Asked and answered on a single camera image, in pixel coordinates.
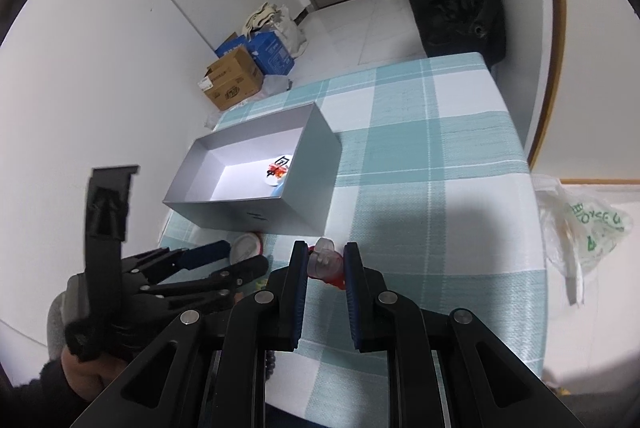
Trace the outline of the person's left hand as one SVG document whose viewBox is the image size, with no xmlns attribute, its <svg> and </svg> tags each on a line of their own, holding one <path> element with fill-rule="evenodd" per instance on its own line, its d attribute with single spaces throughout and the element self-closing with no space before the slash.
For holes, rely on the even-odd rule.
<svg viewBox="0 0 640 428">
<path fill-rule="evenodd" d="M 62 350 L 61 364 L 70 388 L 88 402 L 111 385 L 127 366 L 124 361 L 111 356 L 99 356 L 95 360 L 82 362 L 67 347 Z"/>
</svg>

